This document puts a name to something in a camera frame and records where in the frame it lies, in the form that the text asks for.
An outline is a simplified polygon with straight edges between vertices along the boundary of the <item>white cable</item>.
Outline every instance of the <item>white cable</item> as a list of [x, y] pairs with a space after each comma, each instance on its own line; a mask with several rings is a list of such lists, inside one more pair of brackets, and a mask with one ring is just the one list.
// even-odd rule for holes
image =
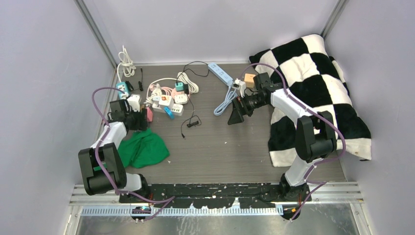
[[128, 55], [127, 49], [124, 47], [124, 45], [122, 45], [122, 51], [118, 53], [118, 57], [121, 62], [117, 66], [117, 76], [119, 82], [121, 82], [121, 78], [119, 76], [119, 67], [122, 66], [122, 72], [125, 77], [134, 76], [136, 67], [134, 66], [133, 61]]
[[[197, 92], [199, 92], [199, 87], [196, 85], [196, 83], [194, 83], [194, 82], [192, 82], [190, 79], [189, 79], [189, 77], [187, 76], [187, 74], [185, 73], [185, 72], [180, 72], [180, 73], [178, 73], [177, 74], [177, 76], [178, 76], [178, 78], [172, 78], [172, 77], [166, 77], [166, 78], [161, 78], [161, 79], [158, 79], [158, 80], [156, 80], [156, 81], [154, 81], [154, 82], [152, 82], [152, 83], [150, 83], [150, 85], [148, 86], [148, 88], [147, 88], [147, 93], [146, 93], [146, 96], [147, 96], [147, 98], [146, 98], [146, 101], [145, 101], [145, 104], [153, 104], [153, 100], [152, 100], [152, 98], [154, 97], [154, 96], [156, 96], [156, 95], [153, 95], [153, 92], [151, 93], [151, 95], [149, 96], [149, 91], [150, 91], [150, 88], [155, 84], [155, 83], [157, 83], [157, 82], [160, 82], [160, 81], [164, 81], [164, 80], [174, 80], [174, 81], [176, 81], [176, 80], [178, 80], [178, 81], [180, 81], [180, 82], [184, 82], [184, 83], [186, 83], [186, 84], [188, 84], [189, 85], [189, 92], [191, 93], [191, 94], [194, 94], [194, 93], [197, 93]], [[169, 95], [169, 94], [171, 94], [171, 91], [173, 90], [172, 88], [169, 88], [169, 87], [160, 87], [160, 90], [163, 90], [165, 93], [166, 93], [166, 95]]]
[[220, 116], [226, 109], [226, 107], [232, 103], [232, 100], [235, 99], [238, 95], [236, 94], [236, 89], [234, 88], [231, 91], [231, 87], [229, 86], [228, 92], [226, 92], [225, 100], [213, 111], [213, 114], [216, 116]]
[[177, 74], [177, 80], [184, 82], [186, 84], [189, 85], [189, 92], [191, 94], [195, 94], [197, 92], [199, 92], [199, 87], [196, 85], [196, 83], [192, 82], [189, 77], [187, 76], [187, 74], [185, 72], [180, 72]]

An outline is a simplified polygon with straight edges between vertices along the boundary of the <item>wood grain floor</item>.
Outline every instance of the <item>wood grain floor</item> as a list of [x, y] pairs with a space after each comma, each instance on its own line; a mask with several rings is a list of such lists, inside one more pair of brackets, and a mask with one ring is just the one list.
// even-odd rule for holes
[[[231, 77], [236, 78], [245, 64], [220, 65]], [[150, 82], [160, 78], [177, 76], [183, 66], [146, 66], [143, 68], [144, 92], [134, 91], [145, 97]], [[191, 65], [199, 74], [207, 73], [206, 65]], [[199, 86], [199, 93], [192, 94], [195, 114], [201, 126], [183, 126], [186, 139], [180, 134], [180, 126], [191, 116], [191, 104], [184, 105], [184, 114], [170, 120], [166, 114], [154, 112], [151, 129], [163, 138], [170, 157], [163, 162], [141, 169], [129, 167], [127, 172], [143, 174], [149, 183], [235, 183], [235, 182], [278, 182], [287, 167], [273, 167], [268, 153], [272, 108], [264, 106], [254, 111], [245, 122], [228, 126], [231, 105], [221, 116], [213, 110], [224, 100], [227, 87], [212, 73], [199, 77], [186, 72], [190, 80]], [[129, 77], [135, 89], [141, 80], [139, 68], [136, 75]], [[174, 87], [174, 81], [162, 81], [162, 86]], [[310, 179], [344, 181], [340, 163], [322, 164], [314, 170]]]

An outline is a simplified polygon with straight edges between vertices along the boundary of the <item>pink plug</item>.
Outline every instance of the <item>pink plug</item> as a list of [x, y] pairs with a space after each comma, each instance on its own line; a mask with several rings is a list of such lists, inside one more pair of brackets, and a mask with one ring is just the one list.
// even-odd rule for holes
[[153, 111], [151, 111], [150, 107], [147, 107], [147, 121], [152, 122], [153, 121]]

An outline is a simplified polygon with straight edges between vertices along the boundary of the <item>checkered pillow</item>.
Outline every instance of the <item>checkered pillow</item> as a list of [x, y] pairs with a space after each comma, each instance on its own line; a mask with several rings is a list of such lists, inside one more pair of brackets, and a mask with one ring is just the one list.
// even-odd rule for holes
[[[366, 160], [371, 159], [370, 131], [352, 107], [343, 71], [324, 48], [324, 40], [313, 34], [279, 47], [250, 56], [251, 63], [265, 63], [275, 67], [284, 77], [290, 91], [315, 110], [329, 111], [334, 125], [346, 139], [346, 151]], [[267, 72], [274, 83], [281, 78], [271, 68], [258, 65], [258, 73]], [[268, 142], [274, 166], [290, 166], [296, 157], [295, 127], [281, 110], [275, 108], [271, 118], [271, 137]], [[337, 149], [342, 149], [337, 141]]]

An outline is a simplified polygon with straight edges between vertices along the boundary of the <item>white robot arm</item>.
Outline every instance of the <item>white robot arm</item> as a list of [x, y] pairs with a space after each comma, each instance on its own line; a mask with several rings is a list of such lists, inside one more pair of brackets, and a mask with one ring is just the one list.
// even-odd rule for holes
[[101, 136], [90, 148], [79, 151], [78, 159], [87, 194], [105, 193], [114, 189], [107, 176], [98, 168], [95, 156], [96, 148], [99, 148], [99, 159], [105, 165], [118, 189], [148, 191], [146, 180], [142, 175], [125, 172], [118, 154], [118, 147], [128, 130], [145, 130], [147, 128], [147, 112], [146, 109], [140, 109], [139, 100], [139, 97], [132, 97], [128, 100], [121, 99], [110, 102], [112, 112], [109, 113], [109, 126], [104, 127]]
[[[305, 103], [293, 101], [282, 88], [282, 84], [271, 82], [267, 73], [261, 73], [254, 78], [258, 93], [237, 97], [233, 101], [233, 111], [228, 125], [241, 123], [243, 116], [251, 116], [254, 109], [264, 105], [272, 105], [283, 111], [289, 119], [297, 125], [295, 147], [297, 156], [290, 169], [283, 174], [279, 184], [279, 193], [287, 200], [298, 197], [299, 193], [307, 191], [306, 179], [311, 172], [310, 167], [322, 161], [331, 152], [336, 150], [335, 132], [326, 123], [312, 115], [317, 113]], [[319, 113], [320, 116], [333, 123], [330, 112]]]

